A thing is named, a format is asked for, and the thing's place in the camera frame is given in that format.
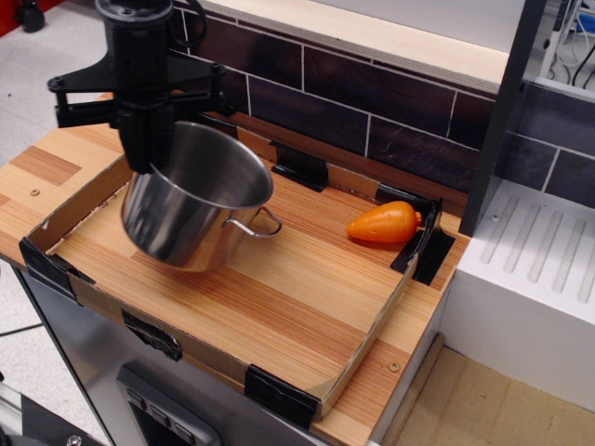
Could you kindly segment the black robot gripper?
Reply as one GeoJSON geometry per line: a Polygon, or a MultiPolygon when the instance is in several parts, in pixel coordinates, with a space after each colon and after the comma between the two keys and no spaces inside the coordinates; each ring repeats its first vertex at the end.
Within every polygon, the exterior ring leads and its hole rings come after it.
{"type": "Polygon", "coordinates": [[[103,13],[107,52],[95,64],[51,78],[59,127],[108,123],[118,128],[129,167],[150,170],[145,118],[150,117],[151,163],[164,167],[175,119],[221,111],[225,99],[217,63],[177,59],[168,52],[170,13],[103,13]]]}

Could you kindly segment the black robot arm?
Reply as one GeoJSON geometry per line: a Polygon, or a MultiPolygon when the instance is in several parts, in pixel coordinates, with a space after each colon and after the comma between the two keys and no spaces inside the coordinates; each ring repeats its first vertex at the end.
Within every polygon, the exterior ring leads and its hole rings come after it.
{"type": "Polygon", "coordinates": [[[192,113],[221,111],[225,68],[177,59],[169,46],[196,46],[172,29],[170,1],[98,1],[107,52],[97,63],[50,79],[61,128],[107,124],[117,129],[129,167],[149,174],[167,165],[175,123],[192,113]]]}

